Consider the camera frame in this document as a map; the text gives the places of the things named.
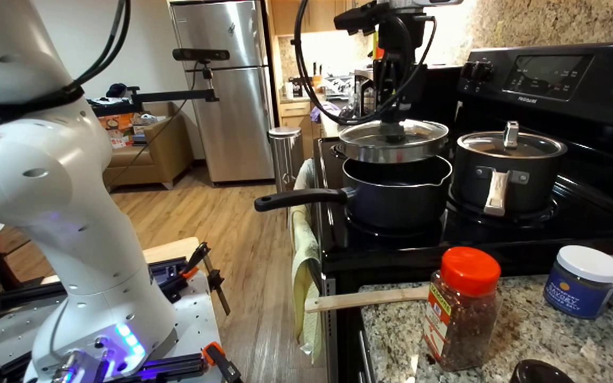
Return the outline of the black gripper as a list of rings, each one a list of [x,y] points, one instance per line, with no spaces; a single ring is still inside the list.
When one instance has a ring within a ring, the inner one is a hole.
[[[369,0],[335,17],[335,27],[347,33],[374,33],[373,88],[374,109],[359,122],[395,121],[409,88],[427,70],[425,58],[434,45],[439,21],[427,6],[453,6],[463,0]]]

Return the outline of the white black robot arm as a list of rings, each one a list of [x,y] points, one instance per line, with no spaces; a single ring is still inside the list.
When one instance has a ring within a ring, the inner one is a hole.
[[[175,332],[175,306],[104,187],[110,140],[83,95],[119,53],[129,10],[117,2],[104,50],[74,76],[37,6],[0,0],[0,222],[21,230],[65,288],[37,330],[25,367],[37,383],[119,383]]]

